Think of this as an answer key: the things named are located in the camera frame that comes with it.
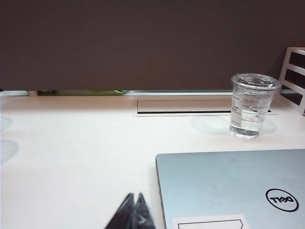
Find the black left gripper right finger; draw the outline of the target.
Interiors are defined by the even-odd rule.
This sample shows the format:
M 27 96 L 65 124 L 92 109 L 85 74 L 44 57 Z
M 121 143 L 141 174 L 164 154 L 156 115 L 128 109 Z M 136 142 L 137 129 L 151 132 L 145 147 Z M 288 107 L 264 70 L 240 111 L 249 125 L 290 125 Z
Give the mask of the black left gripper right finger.
M 144 196 L 139 193 L 133 210 L 133 228 L 134 229 L 154 229 L 153 218 L 146 205 Z

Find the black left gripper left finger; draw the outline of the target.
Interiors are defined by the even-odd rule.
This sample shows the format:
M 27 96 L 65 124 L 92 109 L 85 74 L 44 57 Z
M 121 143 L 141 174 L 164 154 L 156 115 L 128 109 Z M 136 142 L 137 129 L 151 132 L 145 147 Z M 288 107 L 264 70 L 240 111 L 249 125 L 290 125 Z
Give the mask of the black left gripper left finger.
M 131 229 L 134 211 L 134 194 L 129 193 L 117 208 L 105 229 Z

